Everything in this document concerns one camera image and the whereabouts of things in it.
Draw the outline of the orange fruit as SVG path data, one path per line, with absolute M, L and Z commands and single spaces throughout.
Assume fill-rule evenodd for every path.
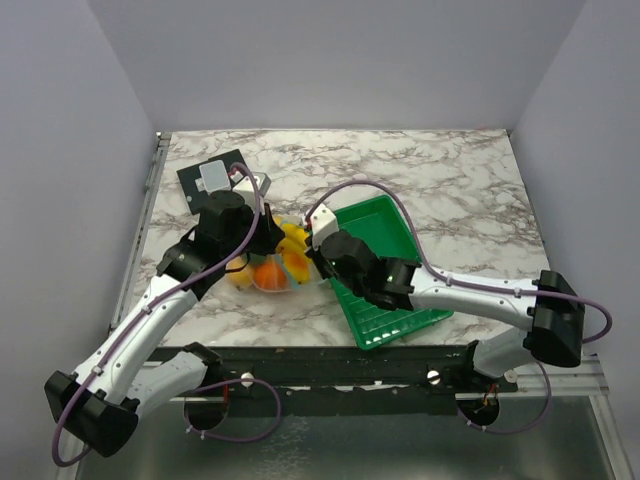
M 269 292 L 284 291 L 289 284 L 286 274 L 276 262 L 265 262 L 257 266 L 253 281 L 257 288 Z

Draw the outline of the clear zip top bag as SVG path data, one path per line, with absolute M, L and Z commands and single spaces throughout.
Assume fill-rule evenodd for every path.
M 301 290 L 322 282 L 320 274 L 305 254 L 308 233 L 301 220 L 292 215 L 274 217 L 285 237 L 275 254 L 242 254 L 226 265 L 225 279 L 238 290 L 254 288 L 276 294 Z

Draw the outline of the green plastic tray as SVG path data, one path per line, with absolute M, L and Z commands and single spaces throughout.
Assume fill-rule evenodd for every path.
M 362 240 L 380 260 L 420 261 L 415 240 L 391 197 L 380 195 L 335 211 L 339 227 Z M 394 310 L 374 302 L 384 290 L 402 279 L 397 268 L 378 267 L 360 296 L 340 280 L 330 280 L 357 346 L 372 350 L 394 340 L 436 325 L 453 315 L 451 310 L 416 309 L 406 302 Z

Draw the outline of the orange peach with leaf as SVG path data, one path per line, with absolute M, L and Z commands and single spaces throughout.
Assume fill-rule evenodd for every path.
M 253 276 L 254 269 L 250 264 L 226 269 L 226 279 L 239 290 L 250 288 L 253 285 Z

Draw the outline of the yellow orange mango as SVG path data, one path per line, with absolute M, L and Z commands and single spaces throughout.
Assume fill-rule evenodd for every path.
M 293 251 L 285 251 L 281 254 L 285 270 L 297 284 L 306 284 L 310 280 L 310 270 L 306 257 Z

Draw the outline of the yellow banana bunch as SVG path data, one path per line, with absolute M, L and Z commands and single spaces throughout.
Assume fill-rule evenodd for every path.
M 309 234 L 302 226 L 292 223 L 281 223 L 279 228 L 284 232 L 285 237 L 278 243 L 276 252 L 279 254 L 296 253 L 305 255 L 307 250 L 306 240 Z

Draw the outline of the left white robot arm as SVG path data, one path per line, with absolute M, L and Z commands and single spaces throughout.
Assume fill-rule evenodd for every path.
M 219 355 L 195 342 L 151 370 L 143 366 L 168 331 L 227 273 L 242 254 L 275 251 L 283 232 L 259 193 L 215 191 L 198 223 L 163 255 L 143 296 L 113 333 L 72 373 L 54 372 L 44 385 L 56 422 L 87 452 L 108 458 L 132 437 L 141 418 L 181 393 L 210 394 L 240 384 L 249 374 L 225 378 Z

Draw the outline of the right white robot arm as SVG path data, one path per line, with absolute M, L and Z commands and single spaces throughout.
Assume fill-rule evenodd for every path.
M 344 230 L 312 240 L 306 252 L 324 278 L 384 310 L 450 310 L 507 325 L 474 341 L 459 367 L 461 383 L 481 391 L 495 378 L 535 361 L 561 368 L 581 363 L 584 304 L 564 277 L 544 270 L 537 279 L 454 276 L 415 260 L 376 255 Z

